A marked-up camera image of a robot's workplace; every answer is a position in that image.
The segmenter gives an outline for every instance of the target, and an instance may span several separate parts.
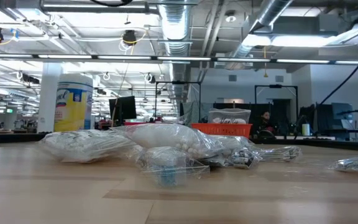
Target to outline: wooden table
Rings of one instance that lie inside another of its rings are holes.
[[[0,144],[0,223],[358,223],[358,174],[326,168],[358,151],[302,149],[298,162],[164,189],[127,161],[59,163],[34,143]]]

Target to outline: computer monitor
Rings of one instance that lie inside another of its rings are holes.
[[[136,119],[136,103],[134,96],[120,97],[117,99],[109,100],[110,103],[110,117],[112,117],[112,112],[116,107],[116,112],[114,114],[114,119]]]
[[[348,113],[353,111],[353,106],[349,103],[332,103],[334,119],[353,120],[353,114]]]

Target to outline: orange plastic basket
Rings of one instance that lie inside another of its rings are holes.
[[[198,129],[205,134],[218,134],[229,136],[244,136],[249,138],[252,124],[191,124],[192,128]]]

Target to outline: ventilation duct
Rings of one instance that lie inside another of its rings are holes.
[[[272,30],[273,23],[280,17],[280,15],[291,4],[292,1],[293,0],[264,0],[260,7],[260,11],[257,13],[255,19],[252,20],[253,22],[250,21],[250,17],[247,18],[245,39],[237,47],[237,49],[233,51],[230,57],[246,57],[252,48],[255,47],[248,43],[248,34],[263,27],[270,27],[270,30]],[[227,63],[225,69],[234,70],[243,69],[244,67],[245,65],[242,63]]]
[[[162,32],[164,39],[176,42],[165,43],[165,49],[169,56],[188,56],[189,45],[178,41],[186,40],[189,31],[190,6],[184,5],[159,5],[161,15]],[[169,65],[171,81],[186,81],[188,66],[185,63],[173,62]],[[173,85],[172,95],[175,98],[183,98],[183,86]]]

